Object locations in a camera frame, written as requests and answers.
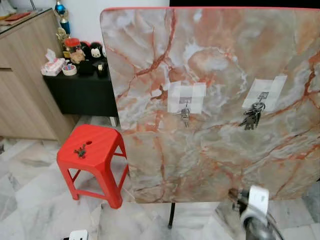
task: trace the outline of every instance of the marble floor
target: marble floor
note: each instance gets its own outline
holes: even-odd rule
[[[110,127],[106,117],[82,116],[78,125]],[[137,204],[127,177],[123,205],[112,209],[105,200],[72,199],[56,163],[60,145],[50,140],[0,139],[0,239],[59,240],[87,229],[92,240],[244,240],[231,203],[177,203],[172,230],[170,204]],[[118,181],[125,161],[112,160]],[[81,172],[77,188],[100,192],[95,178]],[[320,240],[320,183],[295,200],[272,201],[269,211],[288,240]]]

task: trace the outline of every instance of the black side table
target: black side table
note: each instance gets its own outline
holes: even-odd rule
[[[63,114],[118,117],[110,74],[43,76]]]

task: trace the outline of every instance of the glass jar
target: glass jar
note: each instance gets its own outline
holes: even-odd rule
[[[78,38],[67,38],[64,40],[64,44],[70,53],[72,63],[79,64],[85,60],[85,53],[81,49],[81,43]]]

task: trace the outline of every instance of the wooden cabinet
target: wooden cabinet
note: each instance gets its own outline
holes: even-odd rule
[[[47,49],[61,53],[47,10],[0,34],[0,136],[63,143],[77,117],[63,115],[41,75]]]

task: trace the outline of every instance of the red plastic stool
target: red plastic stool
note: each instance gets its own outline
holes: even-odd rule
[[[115,153],[118,146],[122,153]],[[57,163],[74,200],[78,200],[81,194],[105,199],[113,209],[121,206],[120,191],[129,168],[128,165],[125,166],[119,186],[117,186],[111,172],[113,155],[127,158],[124,141],[115,129],[84,124],[72,132],[57,153]],[[70,168],[78,169],[74,177],[71,177]],[[74,181],[81,170],[88,171],[95,176],[104,195],[75,188]]]

